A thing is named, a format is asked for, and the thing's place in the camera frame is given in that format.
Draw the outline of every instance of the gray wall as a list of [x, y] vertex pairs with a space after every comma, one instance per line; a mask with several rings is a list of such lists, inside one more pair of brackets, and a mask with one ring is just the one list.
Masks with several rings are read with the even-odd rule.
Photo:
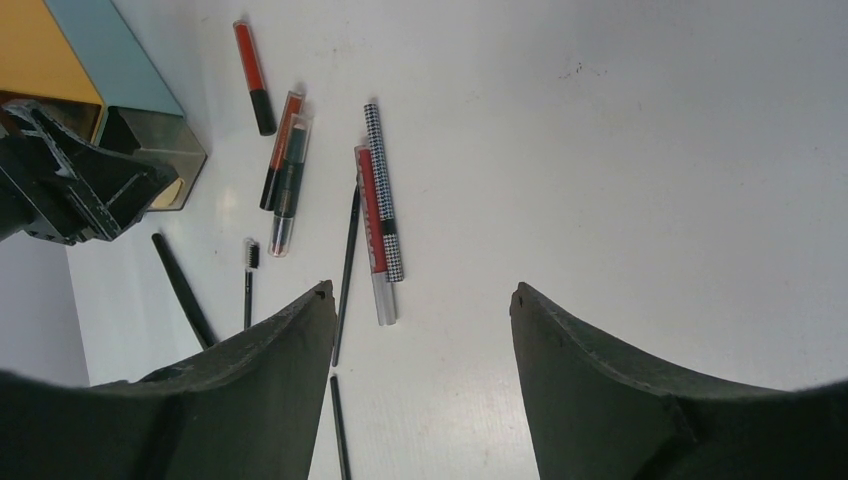
[[0, 243], [0, 369], [88, 385], [65, 247], [23, 233]]

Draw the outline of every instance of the black and white checkered pencil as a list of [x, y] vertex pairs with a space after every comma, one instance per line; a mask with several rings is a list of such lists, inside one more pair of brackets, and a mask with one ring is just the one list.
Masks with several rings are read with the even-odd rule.
[[365, 105], [365, 125], [368, 130], [371, 162], [374, 166], [374, 182], [377, 185], [377, 203], [380, 210], [380, 224], [383, 227], [383, 245], [386, 247], [388, 280], [391, 283], [397, 283], [403, 280], [403, 263], [400, 260], [395, 210], [392, 205], [392, 191], [389, 188], [389, 170], [386, 165], [386, 150], [383, 148], [380, 112], [374, 103]]

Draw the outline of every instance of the transparent tube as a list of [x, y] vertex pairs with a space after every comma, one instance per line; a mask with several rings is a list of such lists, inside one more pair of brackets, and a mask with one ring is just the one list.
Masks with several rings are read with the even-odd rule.
[[268, 253], [275, 257], [284, 257], [289, 252], [311, 126], [309, 118], [303, 115], [292, 116], [288, 145], [280, 171], [279, 203], [274, 209], [271, 242], [268, 244]]
[[271, 162], [268, 165], [268, 173], [265, 176], [265, 186], [262, 188], [262, 198], [259, 200], [259, 208], [269, 212], [274, 211], [279, 199], [280, 171], [283, 169], [283, 160], [288, 145], [289, 132], [291, 132], [292, 118], [300, 114], [303, 107], [304, 96], [295, 92], [289, 92], [286, 98], [286, 107], [283, 118], [280, 119], [280, 130], [277, 132], [277, 141], [274, 142], [274, 150], [271, 153]]
[[381, 327], [394, 325], [397, 323], [397, 310], [394, 287], [389, 282], [388, 274], [371, 274], [371, 285], [374, 287], [374, 301], [377, 305], [377, 323]]

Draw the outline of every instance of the mascara wand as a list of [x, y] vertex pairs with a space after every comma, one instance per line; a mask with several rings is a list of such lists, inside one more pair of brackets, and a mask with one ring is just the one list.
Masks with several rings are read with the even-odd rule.
[[244, 329], [250, 328], [253, 317], [253, 272], [259, 268], [259, 243], [244, 240]]

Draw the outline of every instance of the black stick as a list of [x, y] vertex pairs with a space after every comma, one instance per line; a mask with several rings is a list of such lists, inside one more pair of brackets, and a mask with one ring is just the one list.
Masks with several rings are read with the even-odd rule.
[[250, 328], [253, 317], [253, 272], [244, 272], [244, 329]]
[[342, 344], [342, 328], [347, 311], [347, 293], [350, 289], [350, 272], [353, 269], [353, 251], [356, 249], [356, 233], [359, 229], [359, 188], [353, 189], [353, 206], [350, 209], [350, 227], [347, 230], [347, 250], [345, 250], [345, 266], [342, 273], [342, 292], [339, 295], [339, 322], [336, 325], [336, 339], [333, 343], [334, 367], [339, 364], [339, 350]]
[[185, 275], [183, 275], [177, 259], [174, 258], [174, 254], [168, 247], [165, 237], [161, 233], [154, 233], [151, 238], [153, 239], [153, 246], [156, 247], [156, 251], [159, 253], [159, 258], [162, 259], [162, 265], [165, 266], [165, 273], [168, 274], [171, 287], [173, 287], [174, 293], [177, 294], [177, 300], [180, 301], [180, 306], [183, 307], [183, 312], [186, 314], [188, 323], [191, 325], [191, 329], [194, 330], [194, 335], [197, 337], [197, 341], [200, 342], [200, 346], [206, 350], [218, 343], [218, 339], [215, 338], [215, 333], [212, 332], [209, 322], [206, 321], [206, 316], [203, 315], [197, 299], [194, 298], [191, 286], [188, 284]]
[[330, 377], [330, 394], [333, 397], [333, 418], [336, 420], [336, 441], [339, 445], [339, 468], [342, 472], [342, 480], [350, 479], [350, 462], [347, 458], [347, 440], [344, 434], [344, 421], [342, 420], [342, 400], [339, 395], [339, 380], [335, 375]]

